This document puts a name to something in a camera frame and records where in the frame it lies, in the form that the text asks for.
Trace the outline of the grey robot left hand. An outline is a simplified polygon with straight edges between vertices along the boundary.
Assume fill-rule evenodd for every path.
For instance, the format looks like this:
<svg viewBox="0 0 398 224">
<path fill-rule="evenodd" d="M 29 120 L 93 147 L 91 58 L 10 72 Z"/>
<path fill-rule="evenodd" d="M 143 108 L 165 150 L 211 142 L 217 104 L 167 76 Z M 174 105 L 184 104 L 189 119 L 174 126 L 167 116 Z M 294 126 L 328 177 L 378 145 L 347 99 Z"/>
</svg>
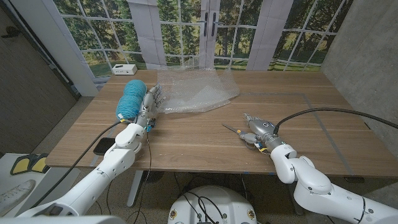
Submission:
<svg viewBox="0 0 398 224">
<path fill-rule="evenodd" d="M 153 126 L 163 101 L 162 87 L 157 83 L 145 94 L 136 118 L 136 124 L 144 129 L 147 129 L 148 126 Z"/>
</svg>

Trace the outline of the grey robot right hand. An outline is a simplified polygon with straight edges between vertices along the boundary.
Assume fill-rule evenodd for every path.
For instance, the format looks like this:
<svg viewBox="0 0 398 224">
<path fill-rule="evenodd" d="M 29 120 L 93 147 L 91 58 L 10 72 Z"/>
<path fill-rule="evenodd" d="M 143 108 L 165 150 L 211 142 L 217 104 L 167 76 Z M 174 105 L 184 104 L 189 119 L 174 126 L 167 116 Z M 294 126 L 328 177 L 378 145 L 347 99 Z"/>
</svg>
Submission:
<svg viewBox="0 0 398 224">
<path fill-rule="evenodd" d="M 254 145 L 261 152 L 271 153 L 277 146 L 285 144 L 278 135 L 274 134 L 275 126 L 258 117 L 243 114 L 252 133 L 240 133 L 239 137 L 246 143 Z"/>
</svg>

